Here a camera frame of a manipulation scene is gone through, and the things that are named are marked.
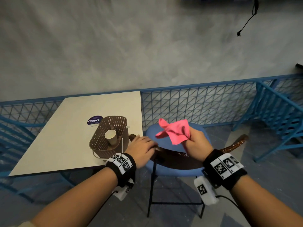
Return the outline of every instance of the tabletop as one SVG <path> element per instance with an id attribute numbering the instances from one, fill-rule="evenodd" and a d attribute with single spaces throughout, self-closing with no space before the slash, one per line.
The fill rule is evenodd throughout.
<path id="1" fill-rule="evenodd" d="M 89 148 L 97 126 L 87 122 L 114 115 L 127 118 L 129 134 L 142 136 L 140 91 L 65 98 L 10 176 L 103 165 Z"/>

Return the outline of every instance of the cleaning cloth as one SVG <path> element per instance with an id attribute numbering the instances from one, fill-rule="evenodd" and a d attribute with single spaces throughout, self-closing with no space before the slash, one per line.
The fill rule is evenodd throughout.
<path id="1" fill-rule="evenodd" d="M 187 119 L 168 123 L 161 118 L 159 119 L 159 125 L 164 128 L 164 130 L 156 134 L 156 138 L 158 139 L 169 136 L 173 145 L 178 145 L 181 142 L 190 139 Z"/>

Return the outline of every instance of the tiled floor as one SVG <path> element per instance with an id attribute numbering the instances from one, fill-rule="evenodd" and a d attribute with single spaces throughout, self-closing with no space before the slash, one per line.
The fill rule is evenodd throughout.
<path id="1" fill-rule="evenodd" d="M 241 162 L 246 170 L 262 187 L 273 193 L 299 214 L 303 215 L 303 160 L 295 158 L 288 151 L 279 151 L 261 163 L 252 160 L 253 155 L 260 154 L 279 141 L 260 123 L 254 123 L 250 130 L 250 140 L 241 153 Z M 223 148 L 231 140 L 231 127 L 220 126 L 206 128 L 215 148 Z M 90 174 L 89 170 L 74 173 L 81 181 Z M 55 180 L 58 174 L 36 176 L 35 180 Z M 111 197 L 89 226 L 246 226 L 242 214 L 229 201 L 220 200 L 219 204 L 205 208 L 201 219 L 197 216 L 201 207 L 184 205 L 152 205 L 150 217 L 146 217 L 151 174 L 145 168 L 136 174 L 136 184 L 123 202 Z M 68 190 L 64 184 L 56 185 L 46 191 L 34 194 L 37 200 L 53 200 Z M 226 193 L 224 188 L 218 194 Z M 154 186 L 154 201 L 193 201 L 199 202 L 199 195 L 183 179 L 158 177 Z M 0 191 L 0 226 L 20 224 L 30 220 L 44 205 L 29 204 L 24 199 L 9 192 Z"/>

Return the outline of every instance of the hand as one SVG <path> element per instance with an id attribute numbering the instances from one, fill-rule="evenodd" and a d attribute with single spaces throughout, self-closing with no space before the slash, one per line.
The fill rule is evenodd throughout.
<path id="1" fill-rule="evenodd" d="M 214 148 L 202 131 L 189 127 L 189 132 L 190 140 L 183 141 L 182 145 L 189 156 L 203 162 Z"/>
<path id="2" fill-rule="evenodd" d="M 148 160 L 150 160 L 154 154 L 152 146 L 157 145 L 158 144 L 155 141 L 152 141 L 149 137 L 140 137 L 140 135 L 137 135 L 128 146 L 125 153 L 128 153 L 133 157 L 137 169 L 139 169 L 144 167 Z"/>

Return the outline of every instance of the white cup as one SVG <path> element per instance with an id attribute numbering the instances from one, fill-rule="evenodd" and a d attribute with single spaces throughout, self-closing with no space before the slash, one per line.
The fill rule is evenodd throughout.
<path id="1" fill-rule="evenodd" d="M 115 130 L 108 130 L 104 136 L 111 145 L 114 146 L 117 144 L 118 139 L 117 139 L 117 132 Z"/>

